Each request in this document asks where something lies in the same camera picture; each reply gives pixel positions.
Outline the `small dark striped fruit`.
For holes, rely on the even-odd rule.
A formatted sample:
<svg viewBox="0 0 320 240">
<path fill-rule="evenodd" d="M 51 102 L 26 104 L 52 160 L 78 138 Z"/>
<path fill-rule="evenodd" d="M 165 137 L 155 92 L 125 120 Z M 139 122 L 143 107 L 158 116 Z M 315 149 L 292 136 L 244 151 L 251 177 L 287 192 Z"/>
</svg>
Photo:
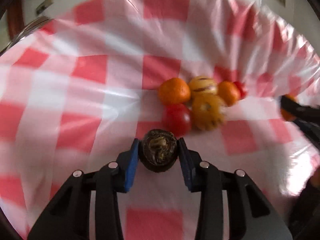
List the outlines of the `small dark striped fruit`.
<svg viewBox="0 0 320 240">
<path fill-rule="evenodd" d="M 161 173 L 169 170 L 178 158 L 177 139 L 168 131 L 152 129 L 139 143 L 138 157 L 150 171 Z"/>
</svg>

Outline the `orange tangerine front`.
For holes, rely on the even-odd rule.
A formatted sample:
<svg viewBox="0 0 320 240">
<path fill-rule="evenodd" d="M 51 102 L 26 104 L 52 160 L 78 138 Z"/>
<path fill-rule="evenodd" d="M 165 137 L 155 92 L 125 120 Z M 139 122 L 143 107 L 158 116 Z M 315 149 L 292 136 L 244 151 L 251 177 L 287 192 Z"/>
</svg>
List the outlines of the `orange tangerine front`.
<svg viewBox="0 0 320 240">
<path fill-rule="evenodd" d="M 297 99 L 294 96 L 292 96 L 291 94 L 286 94 L 284 96 L 286 98 L 289 98 L 290 100 L 292 100 L 294 102 L 297 102 Z M 281 113 L 282 118 L 285 121 L 292 122 L 292 121 L 294 121 L 296 119 L 296 117 L 294 115 L 292 115 L 291 113 L 289 113 L 288 111 L 283 109 L 283 107 L 280 108 L 280 113 Z"/>
</svg>

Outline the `orange tangerine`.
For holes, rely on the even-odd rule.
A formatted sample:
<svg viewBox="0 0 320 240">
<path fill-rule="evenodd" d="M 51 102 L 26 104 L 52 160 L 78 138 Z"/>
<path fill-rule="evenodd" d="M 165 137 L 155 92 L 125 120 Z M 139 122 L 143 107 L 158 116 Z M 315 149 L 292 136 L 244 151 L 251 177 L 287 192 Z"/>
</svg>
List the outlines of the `orange tangerine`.
<svg viewBox="0 0 320 240">
<path fill-rule="evenodd" d="M 191 98 L 191 91 L 184 80 L 175 77 L 159 86 L 158 98 L 163 105 L 186 103 Z"/>
<path fill-rule="evenodd" d="M 284 96 L 286 98 L 289 98 L 290 100 L 292 100 L 294 102 L 297 102 L 297 99 L 294 96 L 292 96 L 291 94 L 286 94 Z M 292 122 L 292 121 L 294 121 L 296 119 L 296 117 L 294 115 L 292 115 L 291 113 L 289 113 L 288 111 L 283 109 L 283 107 L 280 108 L 280 113 L 281 113 L 282 118 L 285 121 Z"/>
<path fill-rule="evenodd" d="M 231 81 L 222 81 L 219 83 L 217 85 L 217 93 L 228 107 L 235 105 L 240 100 L 240 92 Z"/>
</svg>

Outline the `red tomato back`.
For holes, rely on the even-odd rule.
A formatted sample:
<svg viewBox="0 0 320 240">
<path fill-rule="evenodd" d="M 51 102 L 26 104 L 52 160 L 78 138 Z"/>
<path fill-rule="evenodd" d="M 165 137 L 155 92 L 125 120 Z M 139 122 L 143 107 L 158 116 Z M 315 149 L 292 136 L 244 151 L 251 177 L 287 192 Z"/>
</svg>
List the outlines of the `red tomato back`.
<svg viewBox="0 0 320 240">
<path fill-rule="evenodd" d="M 247 96 L 247 88 L 246 88 L 245 84 L 240 81 L 234 81 L 234 84 L 239 91 L 240 100 L 243 100 Z"/>
</svg>

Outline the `red tomato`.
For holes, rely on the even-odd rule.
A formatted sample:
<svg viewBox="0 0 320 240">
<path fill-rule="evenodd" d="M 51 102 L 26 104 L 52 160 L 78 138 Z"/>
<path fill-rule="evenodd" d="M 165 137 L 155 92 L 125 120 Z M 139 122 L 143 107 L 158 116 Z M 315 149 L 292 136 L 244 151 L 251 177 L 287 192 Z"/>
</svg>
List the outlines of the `red tomato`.
<svg viewBox="0 0 320 240">
<path fill-rule="evenodd" d="M 240 81 L 234 81 L 234 84 L 239 91 L 240 100 L 243 100 L 247 96 L 247 88 L 246 88 L 245 84 Z"/>
<path fill-rule="evenodd" d="M 192 127 L 190 110 L 184 104 L 167 105 L 162 123 L 166 131 L 177 138 L 182 137 L 190 132 Z"/>
</svg>

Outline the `orange tangerine back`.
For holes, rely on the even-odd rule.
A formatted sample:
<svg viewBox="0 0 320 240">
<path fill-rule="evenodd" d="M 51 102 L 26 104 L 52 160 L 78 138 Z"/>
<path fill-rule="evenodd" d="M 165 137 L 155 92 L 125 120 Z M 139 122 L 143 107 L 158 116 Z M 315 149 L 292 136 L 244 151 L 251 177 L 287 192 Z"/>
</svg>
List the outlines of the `orange tangerine back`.
<svg viewBox="0 0 320 240">
<path fill-rule="evenodd" d="M 217 85 L 217 93 L 228 107 L 235 105 L 240 100 L 240 92 L 231 81 L 222 81 L 219 83 Z"/>
</svg>

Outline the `yellow striped melon front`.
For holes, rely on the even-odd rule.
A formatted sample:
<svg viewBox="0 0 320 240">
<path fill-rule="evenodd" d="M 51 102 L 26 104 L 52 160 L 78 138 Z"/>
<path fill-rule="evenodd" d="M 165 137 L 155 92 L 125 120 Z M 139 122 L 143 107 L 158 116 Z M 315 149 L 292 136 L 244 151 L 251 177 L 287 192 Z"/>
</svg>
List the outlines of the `yellow striped melon front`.
<svg viewBox="0 0 320 240">
<path fill-rule="evenodd" d="M 193 124 L 202 131 L 211 131 L 225 123 L 226 104 L 212 93 L 196 96 L 191 104 Z"/>
</svg>

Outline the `yellow striped melon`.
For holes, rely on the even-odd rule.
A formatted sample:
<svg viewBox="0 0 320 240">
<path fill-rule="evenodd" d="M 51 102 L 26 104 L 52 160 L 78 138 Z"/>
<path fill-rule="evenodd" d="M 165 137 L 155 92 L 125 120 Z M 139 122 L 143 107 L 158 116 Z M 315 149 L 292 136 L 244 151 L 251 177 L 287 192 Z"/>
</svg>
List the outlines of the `yellow striped melon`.
<svg viewBox="0 0 320 240">
<path fill-rule="evenodd" d="M 190 88 L 192 98 L 204 93 L 217 94 L 217 83 L 211 77 L 196 76 L 190 80 L 188 86 Z"/>
<path fill-rule="evenodd" d="M 193 124 L 202 131 L 211 131 L 225 123 L 226 104 L 212 93 L 196 96 L 191 104 Z"/>
</svg>

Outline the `yellow striped melon back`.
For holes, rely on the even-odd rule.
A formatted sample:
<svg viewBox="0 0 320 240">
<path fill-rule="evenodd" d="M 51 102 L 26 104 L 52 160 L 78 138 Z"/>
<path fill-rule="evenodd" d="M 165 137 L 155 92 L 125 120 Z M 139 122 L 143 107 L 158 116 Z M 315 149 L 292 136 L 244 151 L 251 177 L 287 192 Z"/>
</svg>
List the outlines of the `yellow striped melon back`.
<svg viewBox="0 0 320 240">
<path fill-rule="evenodd" d="M 196 76 L 190 80 L 188 86 L 190 88 L 192 98 L 204 93 L 217 94 L 217 83 L 211 77 Z"/>
</svg>

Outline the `red white checkered tablecloth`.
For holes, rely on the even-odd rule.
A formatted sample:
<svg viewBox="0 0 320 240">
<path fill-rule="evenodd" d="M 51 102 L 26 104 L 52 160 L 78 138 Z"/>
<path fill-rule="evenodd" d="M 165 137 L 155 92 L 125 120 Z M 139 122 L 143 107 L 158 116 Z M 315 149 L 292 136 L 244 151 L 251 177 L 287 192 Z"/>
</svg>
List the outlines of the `red white checkered tablecloth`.
<svg viewBox="0 0 320 240">
<path fill-rule="evenodd" d="M 161 128 L 159 85 L 241 81 L 227 122 L 185 136 L 217 168 L 243 169 L 282 215 L 319 165 L 277 98 L 319 104 L 319 57 L 246 0 L 89 0 L 1 56 L 1 208 L 20 237 L 75 170 L 93 172 Z"/>
</svg>

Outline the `red tomato left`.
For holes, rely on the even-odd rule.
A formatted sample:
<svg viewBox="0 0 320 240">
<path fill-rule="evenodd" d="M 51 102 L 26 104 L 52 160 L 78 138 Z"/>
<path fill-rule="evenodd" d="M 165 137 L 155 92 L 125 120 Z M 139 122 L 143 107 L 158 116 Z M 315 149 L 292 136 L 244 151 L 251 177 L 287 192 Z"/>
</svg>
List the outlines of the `red tomato left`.
<svg viewBox="0 0 320 240">
<path fill-rule="evenodd" d="M 162 123 L 166 131 L 177 138 L 182 137 L 190 132 L 192 127 L 190 110 L 184 104 L 167 105 Z"/>
</svg>

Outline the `orange tangerine far left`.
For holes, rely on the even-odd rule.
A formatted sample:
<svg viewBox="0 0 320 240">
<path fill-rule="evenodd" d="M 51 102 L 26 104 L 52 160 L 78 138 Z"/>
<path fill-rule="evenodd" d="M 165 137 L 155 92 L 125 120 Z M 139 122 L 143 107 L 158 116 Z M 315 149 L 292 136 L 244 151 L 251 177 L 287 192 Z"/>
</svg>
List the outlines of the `orange tangerine far left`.
<svg viewBox="0 0 320 240">
<path fill-rule="evenodd" d="M 175 77 L 159 86 L 158 98 L 163 105 L 186 103 L 191 98 L 191 91 L 184 80 Z"/>
</svg>

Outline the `wooden glass door frame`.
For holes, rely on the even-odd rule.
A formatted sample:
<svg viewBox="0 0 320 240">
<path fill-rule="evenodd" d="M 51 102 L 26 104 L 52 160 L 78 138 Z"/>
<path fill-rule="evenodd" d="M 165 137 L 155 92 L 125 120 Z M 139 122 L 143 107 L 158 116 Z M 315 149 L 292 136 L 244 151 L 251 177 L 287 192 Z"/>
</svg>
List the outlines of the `wooden glass door frame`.
<svg viewBox="0 0 320 240">
<path fill-rule="evenodd" d="M 7 8 L 8 33 L 11 40 L 25 28 L 23 20 L 22 0 L 12 0 Z"/>
</svg>

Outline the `wall power socket left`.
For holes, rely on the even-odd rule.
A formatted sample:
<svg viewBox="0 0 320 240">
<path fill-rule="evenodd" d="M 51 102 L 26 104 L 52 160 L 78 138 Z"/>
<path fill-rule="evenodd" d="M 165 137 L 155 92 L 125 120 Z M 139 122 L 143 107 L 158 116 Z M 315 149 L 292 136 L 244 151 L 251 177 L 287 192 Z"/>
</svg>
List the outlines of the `wall power socket left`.
<svg viewBox="0 0 320 240">
<path fill-rule="evenodd" d="M 36 16 L 41 15 L 48 7 L 53 4 L 53 0 L 44 0 L 35 10 Z"/>
</svg>

